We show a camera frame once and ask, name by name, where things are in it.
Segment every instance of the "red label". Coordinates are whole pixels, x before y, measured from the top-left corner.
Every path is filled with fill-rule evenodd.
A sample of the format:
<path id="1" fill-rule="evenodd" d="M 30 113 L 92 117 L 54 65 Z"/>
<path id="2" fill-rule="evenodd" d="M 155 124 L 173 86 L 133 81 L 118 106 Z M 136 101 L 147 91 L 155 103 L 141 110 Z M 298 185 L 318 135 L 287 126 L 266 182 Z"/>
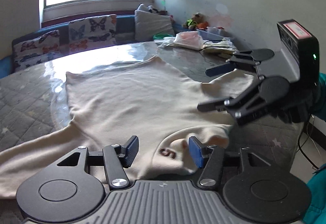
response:
<path id="1" fill-rule="evenodd" d="M 297 39 L 310 38 L 312 37 L 307 30 L 300 26 L 297 22 L 290 22 L 284 24 L 284 26 L 291 31 Z"/>

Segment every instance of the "window sill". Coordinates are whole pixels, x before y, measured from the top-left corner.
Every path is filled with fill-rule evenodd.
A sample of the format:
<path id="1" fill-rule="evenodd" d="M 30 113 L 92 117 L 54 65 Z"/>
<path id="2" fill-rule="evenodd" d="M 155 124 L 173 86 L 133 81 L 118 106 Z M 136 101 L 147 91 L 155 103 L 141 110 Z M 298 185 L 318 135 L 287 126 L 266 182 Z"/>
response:
<path id="1" fill-rule="evenodd" d="M 43 10 L 43 22 L 84 13 L 116 10 L 136 10 L 141 4 L 151 5 L 152 0 L 85 0 L 47 7 Z"/>

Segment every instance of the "plastic storage box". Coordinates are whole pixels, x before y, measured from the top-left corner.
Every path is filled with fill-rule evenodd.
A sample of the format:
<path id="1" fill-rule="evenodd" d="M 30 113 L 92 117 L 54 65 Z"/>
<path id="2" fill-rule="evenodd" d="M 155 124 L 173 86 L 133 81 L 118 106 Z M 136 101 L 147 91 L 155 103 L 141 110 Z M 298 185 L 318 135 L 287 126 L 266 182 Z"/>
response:
<path id="1" fill-rule="evenodd" d="M 231 33 L 226 32 L 225 30 L 220 29 L 220 28 L 207 27 L 207 32 L 208 33 L 215 34 L 215 35 L 227 37 L 227 38 L 233 38 L 233 36 L 232 36 Z"/>
<path id="2" fill-rule="evenodd" d="M 234 37 L 224 37 L 220 35 L 216 35 L 213 33 L 208 33 L 204 30 L 197 29 L 197 32 L 200 36 L 202 36 L 203 40 L 210 40 L 210 41 L 215 41 L 215 40 L 222 40 L 222 39 L 228 39 L 230 41 L 234 40 Z"/>

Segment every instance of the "plastic bag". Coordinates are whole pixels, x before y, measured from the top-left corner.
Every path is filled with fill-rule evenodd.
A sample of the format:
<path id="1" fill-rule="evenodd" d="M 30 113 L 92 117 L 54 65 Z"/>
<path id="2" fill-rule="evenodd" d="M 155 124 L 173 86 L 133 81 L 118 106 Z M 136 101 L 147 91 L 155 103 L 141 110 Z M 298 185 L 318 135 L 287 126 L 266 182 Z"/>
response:
<path id="1" fill-rule="evenodd" d="M 186 31 L 178 33 L 175 36 L 173 45 L 177 47 L 201 50 L 203 48 L 203 38 L 198 35 L 197 31 Z"/>
<path id="2" fill-rule="evenodd" d="M 224 59 L 229 59 L 235 51 L 238 51 L 237 48 L 227 38 L 224 38 L 218 43 L 209 41 L 203 45 L 204 53 L 214 53 Z"/>
<path id="3" fill-rule="evenodd" d="M 175 37 L 165 37 L 163 39 L 154 39 L 154 42 L 159 45 L 159 48 L 169 47 L 173 45 Z"/>

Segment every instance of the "stuffed toy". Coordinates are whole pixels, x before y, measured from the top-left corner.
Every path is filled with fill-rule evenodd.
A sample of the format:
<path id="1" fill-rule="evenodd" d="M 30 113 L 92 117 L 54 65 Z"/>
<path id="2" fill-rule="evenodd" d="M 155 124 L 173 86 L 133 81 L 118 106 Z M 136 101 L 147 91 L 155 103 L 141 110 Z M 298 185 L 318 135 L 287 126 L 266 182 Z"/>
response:
<path id="1" fill-rule="evenodd" d="M 199 24 L 197 25 L 197 28 L 200 29 L 200 30 L 206 30 L 208 26 L 209 26 L 208 22 L 205 21 L 205 22 L 203 22 L 203 23 L 199 23 Z"/>
<path id="2" fill-rule="evenodd" d="M 201 13 L 194 14 L 191 19 L 187 20 L 185 24 L 183 24 L 183 28 L 189 30 L 196 30 L 198 28 L 198 24 L 204 23 L 204 16 Z"/>
<path id="3" fill-rule="evenodd" d="M 152 5 L 148 7 L 148 12 L 159 15 L 159 11 L 156 8 L 154 8 Z"/>

